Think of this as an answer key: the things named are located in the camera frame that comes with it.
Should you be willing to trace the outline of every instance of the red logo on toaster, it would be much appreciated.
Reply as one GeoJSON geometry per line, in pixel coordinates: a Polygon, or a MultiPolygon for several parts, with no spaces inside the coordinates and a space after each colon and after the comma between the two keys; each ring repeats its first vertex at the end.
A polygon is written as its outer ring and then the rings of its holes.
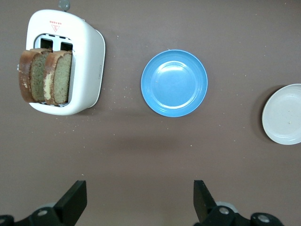
{"type": "Polygon", "coordinates": [[[60,28],[60,26],[62,24],[60,22],[56,22],[56,21],[52,21],[52,20],[50,20],[49,22],[55,32],[57,32],[57,30],[60,28]]]}

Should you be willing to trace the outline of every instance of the blue plate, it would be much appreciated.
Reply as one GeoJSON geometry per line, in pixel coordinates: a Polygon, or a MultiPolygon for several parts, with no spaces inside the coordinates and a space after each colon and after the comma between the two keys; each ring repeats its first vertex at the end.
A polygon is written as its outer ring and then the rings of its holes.
{"type": "Polygon", "coordinates": [[[207,86],[202,63],[191,53],[178,49],[156,55],[146,65],[141,78],[146,103],[167,117],[194,111],[204,100],[207,86]]]}

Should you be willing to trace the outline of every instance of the screw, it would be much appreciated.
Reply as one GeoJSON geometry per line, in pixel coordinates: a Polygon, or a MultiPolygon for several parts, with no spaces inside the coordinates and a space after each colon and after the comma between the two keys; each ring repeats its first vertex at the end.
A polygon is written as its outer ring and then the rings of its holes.
{"type": "Polygon", "coordinates": [[[42,217],[42,216],[44,216],[44,215],[46,215],[47,214],[47,210],[41,210],[39,213],[38,213],[38,216],[39,217],[42,217]]]}
{"type": "Polygon", "coordinates": [[[269,218],[267,217],[267,216],[265,216],[265,215],[258,215],[258,217],[257,217],[261,222],[263,222],[263,223],[269,223],[269,218]]]}
{"type": "Polygon", "coordinates": [[[227,209],[227,208],[225,208],[225,207],[220,207],[220,212],[222,213],[222,214],[229,214],[229,210],[227,209]]]}

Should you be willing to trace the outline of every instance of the white plate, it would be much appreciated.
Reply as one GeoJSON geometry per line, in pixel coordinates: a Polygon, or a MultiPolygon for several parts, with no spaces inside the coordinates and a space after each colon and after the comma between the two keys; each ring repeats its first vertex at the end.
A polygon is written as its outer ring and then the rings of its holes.
{"type": "Polygon", "coordinates": [[[285,86],[270,97],[263,109],[262,124],[276,143],[301,142],[301,84],[285,86]]]}

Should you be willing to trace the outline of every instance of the bread crust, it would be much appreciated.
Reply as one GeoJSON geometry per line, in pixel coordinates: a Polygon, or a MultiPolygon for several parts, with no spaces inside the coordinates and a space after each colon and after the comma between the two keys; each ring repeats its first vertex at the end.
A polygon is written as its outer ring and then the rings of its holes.
{"type": "Polygon", "coordinates": [[[21,91],[21,95],[24,101],[28,103],[37,103],[38,100],[35,100],[32,96],[32,89],[31,89],[31,69],[32,63],[34,59],[43,54],[44,52],[51,52],[50,49],[46,48],[36,48],[31,50],[25,50],[19,62],[19,87],[21,91]]]}
{"type": "Polygon", "coordinates": [[[60,50],[53,53],[49,53],[49,55],[46,58],[44,71],[44,98],[45,102],[48,105],[62,104],[56,102],[55,100],[54,75],[59,59],[62,58],[65,54],[71,54],[71,52],[60,50]]]}

